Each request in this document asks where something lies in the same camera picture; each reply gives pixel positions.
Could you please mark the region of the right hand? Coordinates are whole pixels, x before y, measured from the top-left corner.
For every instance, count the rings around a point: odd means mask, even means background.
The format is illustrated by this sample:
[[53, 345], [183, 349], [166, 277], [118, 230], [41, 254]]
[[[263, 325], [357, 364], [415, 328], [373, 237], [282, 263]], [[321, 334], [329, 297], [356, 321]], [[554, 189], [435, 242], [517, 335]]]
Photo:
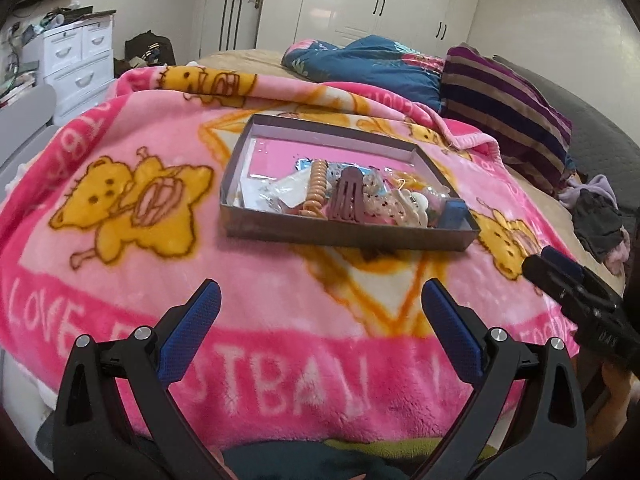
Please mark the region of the right hand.
[[639, 401], [639, 379], [634, 374], [608, 362], [602, 364], [601, 373], [610, 397], [587, 424], [590, 460], [611, 445], [626, 424], [629, 404]]

